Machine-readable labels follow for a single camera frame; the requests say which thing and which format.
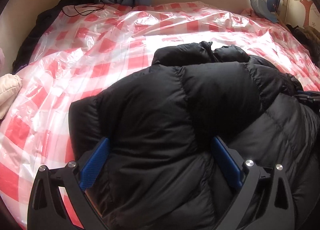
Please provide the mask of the black puffer down jacket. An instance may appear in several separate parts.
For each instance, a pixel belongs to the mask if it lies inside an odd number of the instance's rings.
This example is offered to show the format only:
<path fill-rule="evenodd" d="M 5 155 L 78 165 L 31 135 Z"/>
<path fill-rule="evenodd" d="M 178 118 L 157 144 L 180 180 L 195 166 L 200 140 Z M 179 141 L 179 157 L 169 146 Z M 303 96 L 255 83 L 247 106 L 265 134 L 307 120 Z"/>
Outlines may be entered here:
<path fill-rule="evenodd" d="M 319 201 L 319 112 L 300 82 L 236 46 L 165 47 L 150 67 L 73 102 L 75 158 L 110 154 L 89 191 L 109 229 L 212 229 L 233 199 L 214 137 L 261 167 L 281 164 L 304 229 Z"/>

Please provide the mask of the cream beige pillow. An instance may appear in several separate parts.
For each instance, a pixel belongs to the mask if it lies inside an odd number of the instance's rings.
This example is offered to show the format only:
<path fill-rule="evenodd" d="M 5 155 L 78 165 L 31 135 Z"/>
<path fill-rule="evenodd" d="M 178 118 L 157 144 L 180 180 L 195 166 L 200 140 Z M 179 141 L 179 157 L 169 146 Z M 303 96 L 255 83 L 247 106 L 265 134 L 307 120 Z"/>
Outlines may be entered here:
<path fill-rule="evenodd" d="M 8 73 L 0 78 L 0 83 L 0 119 L 2 120 L 22 88 L 22 79 L 18 75 Z"/>

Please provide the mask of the red white checkered plastic sheet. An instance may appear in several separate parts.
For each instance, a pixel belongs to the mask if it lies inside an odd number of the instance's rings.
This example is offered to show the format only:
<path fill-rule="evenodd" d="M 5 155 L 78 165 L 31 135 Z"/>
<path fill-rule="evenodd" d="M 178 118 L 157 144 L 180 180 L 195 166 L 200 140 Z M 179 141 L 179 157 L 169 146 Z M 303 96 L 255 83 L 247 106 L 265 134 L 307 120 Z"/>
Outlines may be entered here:
<path fill-rule="evenodd" d="M 319 90 L 319 68 L 279 24 L 218 10 L 201 2 L 130 8 L 106 5 L 87 16 L 68 6 L 38 42 L 22 87 L 1 121 L 1 198 L 18 225 L 27 225 L 31 187 L 40 165 L 59 168 L 73 159 L 68 110 L 123 77 L 150 66 L 171 45 L 236 45 Z"/>

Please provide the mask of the black clothes pile by wall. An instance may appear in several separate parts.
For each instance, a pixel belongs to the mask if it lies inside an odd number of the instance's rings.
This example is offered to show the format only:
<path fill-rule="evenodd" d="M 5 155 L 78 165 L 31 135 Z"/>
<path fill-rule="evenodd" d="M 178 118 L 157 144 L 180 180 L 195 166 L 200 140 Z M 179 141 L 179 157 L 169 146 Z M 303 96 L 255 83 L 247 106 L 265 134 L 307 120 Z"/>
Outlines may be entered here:
<path fill-rule="evenodd" d="M 55 21 L 65 6 L 76 6 L 82 4 L 91 4 L 95 0 L 60 0 L 59 3 L 51 9 L 48 9 L 37 16 L 36 24 L 30 31 L 28 36 L 20 46 L 17 57 L 12 64 L 12 73 L 16 74 L 20 69 L 27 66 L 31 59 L 31 55 L 35 50 L 41 36 L 48 30 L 48 28 Z"/>

